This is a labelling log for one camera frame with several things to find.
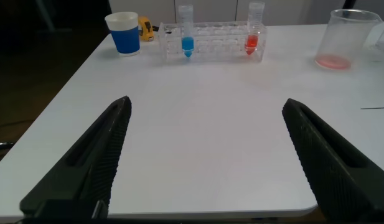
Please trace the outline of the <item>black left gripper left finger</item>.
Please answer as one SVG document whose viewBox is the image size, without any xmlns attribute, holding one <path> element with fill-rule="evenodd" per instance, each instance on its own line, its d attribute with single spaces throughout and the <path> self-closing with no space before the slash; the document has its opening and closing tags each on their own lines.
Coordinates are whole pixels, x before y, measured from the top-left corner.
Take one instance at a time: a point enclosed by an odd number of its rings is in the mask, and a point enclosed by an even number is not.
<svg viewBox="0 0 384 224">
<path fill-rule="evenodd" d="M 107 109 L 21 200 L 26 218 L 105 218 L 131 117 L 124 96 Z"/>
</svg>

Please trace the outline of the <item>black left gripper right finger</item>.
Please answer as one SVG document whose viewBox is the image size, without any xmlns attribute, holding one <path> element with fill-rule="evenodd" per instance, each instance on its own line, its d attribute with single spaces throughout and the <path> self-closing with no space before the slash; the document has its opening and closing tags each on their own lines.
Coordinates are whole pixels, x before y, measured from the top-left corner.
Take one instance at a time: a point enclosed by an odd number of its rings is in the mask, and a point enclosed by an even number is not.
<svg viewBox="0 0 384 224">
<path fill-rule="evenodd" d="M 384 222 L 384 170 L 303 103 L 287 99 L 282 115 L 326 219 Z"/>
</svg>

